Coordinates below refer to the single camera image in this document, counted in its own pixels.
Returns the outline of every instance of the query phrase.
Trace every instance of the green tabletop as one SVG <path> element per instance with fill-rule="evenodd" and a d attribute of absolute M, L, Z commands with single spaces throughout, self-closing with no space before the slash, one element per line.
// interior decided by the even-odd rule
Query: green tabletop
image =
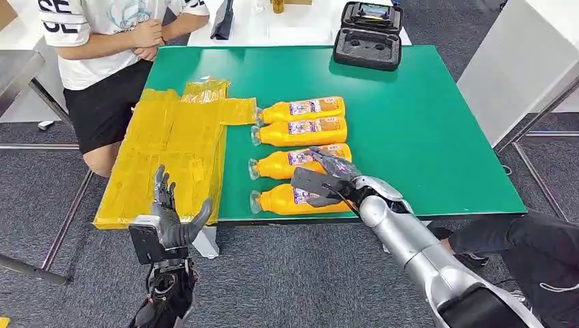
<path fill-rule="evenodd" d="M 187 81 L 213 76 L 231 82 L 230 97 L 256 97 L 262 108 L 282 100 L 342 96 L 354 164 L 402 192 L 417 215 L 525 212 L 433 46 L 404 47 L 395 72 L 336 64 L 331 55 L 325 46 L 164 47 L 146 87 L 180 93 Z M 227 128 L 219 221 L 304 218 L 250 211 L 251 190 L 288 181 L 252 181 L 247 161 L 279 149 L 253 146 L 250 126 Z"/>

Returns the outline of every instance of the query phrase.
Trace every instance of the plastic bottle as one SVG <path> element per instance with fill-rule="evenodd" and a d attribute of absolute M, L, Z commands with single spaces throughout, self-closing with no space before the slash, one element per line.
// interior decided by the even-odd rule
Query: plastic bottle
<path fill-rule="evenodd" d="M 256 108 L 258 126 L 274 122 L 313 120 L 330 116 L 344 116 L 345 105 L 342 97 L 325 97 L 292 102 L 278 102 L 266 109 Z"/>
<path fill-rule="evenodd" d="M 343 116 L 315 120 L 275 122 L 259 128 L 251 127 L 251 141 L 259 144 L 286 146 L 322 146 L 345 142 L 348 128 Z"/>
<path fill-rule="evenodd" d="M 335 143 L 333 145 L 320 146 L 334 156 L 352 161 L 350 147 L 345 143 Z M 306 149 L 292 150 L 291 152 L 274 152 L 264 159 L 249 160 L 249 176 L 252 180 L 260 176 L 281 180 L 291 179 L 296 167 L 304 167 L 319 173 L 325 173 L 322 166 L 314 161 L 311 156 L 304 154 Z"/>
<path fill-rule="evenodd" d="M 281 14 L 283 12 L 283 0 L 272 0 L 273 12 Z"/>
<path fill-rule="evenodd" d="M 350 208 L 348 208 L 348 205 L 344 202 L 323 207 L 313 207 L 307 203 L 307 200 L 310 197 L 319 196 L 314 193 L 293 188 L 291 184 L 285 183 L 280 184 L 270 191 L 264 191 L 263 193 L 255 190 L 252 191 L 249 196 L 249 205 L 253 214 L 257 214 L 263 210 L 274 212 L 278 215 L 350 211 Z"/>

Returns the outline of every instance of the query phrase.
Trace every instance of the human hand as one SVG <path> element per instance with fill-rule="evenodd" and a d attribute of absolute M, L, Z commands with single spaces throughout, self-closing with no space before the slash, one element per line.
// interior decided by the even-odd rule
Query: human hand
<path fill-rule="evenodd" d="M 152 62 L 155 60 L 155 57 L 157 57 L 157 50 L 158 46 L 149 46 L 147 48 L 133 49 L 132 52 L 137 55 L 137 57 Z"/>
<path fill-rule="evenodd" d="M 161 23 L 156 19 L 139 23 L 129 34 L 135 48 L 148 48 L 163 44 Z"/>

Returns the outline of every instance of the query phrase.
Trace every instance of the metal frame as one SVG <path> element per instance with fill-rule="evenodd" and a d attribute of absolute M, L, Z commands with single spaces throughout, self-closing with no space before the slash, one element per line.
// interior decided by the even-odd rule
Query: metal frame
<path fill-rule="evenodd" d="M 526 155 L 525 151 L 519 144 L 519 141 L 523 137 L 528 138 L 536 138 L 538 140 L 569 140 L 576 137 L 579 137 L 579 131 L 531 131 L 531 129 L 536 125 L 538 121 L 540 121 L 545 115 L 548 113 L 552 113 L 560 104 L 562 104 L 567 98 L 569 98 L 577 89 L 579 89 L 579 77 L 574 79 L 571 84 L 569 84 L 557 97 L 555 97 L 551 102 L 545 106 L 532 120 L 530 120 L 525 126 L 523 126 L 507 143 L 501 146 L 496 153 L 501 154 L 507 147 L 513 145 L 515 151 L 523 160 L 523 163 L 535 179 L 535 182 L 539 185 L 539 188 L 547 198 L 549 205 L 553 208 L 557 216 L 561 219 L 566 220 L 567 222 L 569 219 L 567 215 L 563 212 L 559 203 L 549 190 L 549 187 L 539 174 L 539 172 L 535 169 L 535 166 Z"/>
<path fill-rule="evenodd" d="M 20 74 L 9 82 L 8 86 L 0 90 L 0 116 L 5 112 L 5 110 L 14 102 L 16 97 L 20 94 L 23 86 L 26 85 L 26 79 L 29 80 L 28 86 L 34 90 L 34 92 L 48 105 L 48 107 L 56 114 L 58 117 L 68 124 L 72 128 L 72 122 L 68 117 L 68 114 L 59 105 L 59 103 L 46 91 L 46 89 L 40 84 L 40 82 L 34 77 L 37 71 L 39 71 L 44 65 L 44 59 L 38 52 L 35 52 L 30 56 L 29 61 L 22 68 Z M 78 150 L 79 145 L 75 143 L 0 143 L 0 150 Z M 64 237 L 70 228 L 70 224 L 74 219 L 76 210 L 83 199 L 83 196 L 88 188 L 90 180 L 93 176 L 93 172 L 89 169 L 85 174 L 85 177 L 76 192 L 72 204 L 70 205 L 66 217 L 64 218 L 60 229 L 53 241 L 51 248 L 42 263 L 41 267 L 33 266 L 24 263 L 20 260 L 11 258 L 9 256 L 0 254 L 0 266 L 17 271 L 19 273 L 24 273 L 30 277 L 46 280 L 50 283 L 63 285 L 68 282 L 68 278 L 56 273 L 50 272 L 50 269 L 56 259 L 56 255 L 62 246 Z"/>

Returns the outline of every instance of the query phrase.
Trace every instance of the transparent plastic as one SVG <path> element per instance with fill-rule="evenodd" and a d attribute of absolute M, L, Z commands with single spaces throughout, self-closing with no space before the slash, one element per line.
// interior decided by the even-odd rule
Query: transparent plastic
<path fill-rule="evenodd" d="M 257 159 L 249 159 L 248 167 L 249 167 L 249 177 L 251 178 L 251 180 L 256 180 L 261 176 L 259 175 L 259 172 L 257 170 Z"/>
<path fill-rule="evenodd" d="M 255 113 L 253 114 L 253 120 L 255 121 L 257 126 L 264 126 L 265 125 L 264 121 L 261 119 L 263 112 L 264 112 L 263 109 L 261 109 L 257 106 L 255 107 Z"/>
<path fill-rule="evenodd" d="M 253 142 L 254 146 L 259 146 L 262 144 L 262 139 L 259 136 L 259 127 L 258 126 L 252 126 L 251 127 L 251 142 Z"/>
<path fill-rule="evenodd" d="M 259 191 L 251 191 L 249 194 L 249 207 L 251 208 L 251 212 L 253 214 L 257 214 L 262 211 L 262 205 L 259 203 L 259 198 L 262 196 L 262 193 Z"/>

